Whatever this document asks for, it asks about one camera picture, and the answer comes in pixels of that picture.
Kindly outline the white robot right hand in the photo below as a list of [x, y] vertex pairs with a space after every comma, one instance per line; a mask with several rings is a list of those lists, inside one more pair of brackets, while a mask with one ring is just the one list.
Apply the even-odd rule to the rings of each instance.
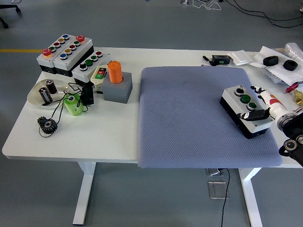
[[264, 120], [270, 116], [273, 119], [279, 119], [283, 115], [290, 113], [290, 111], [288, 111], [286, 107], [267, 90], [256, 86], [251, 86], [250, 88], [253, 89], [255, 93], [259, 94], [258, 98], [263, 100], [267, 106], [267, 109], [255, 110], [247, 113], [239, 113], [236, 114], [238, 118], [245, 121]]

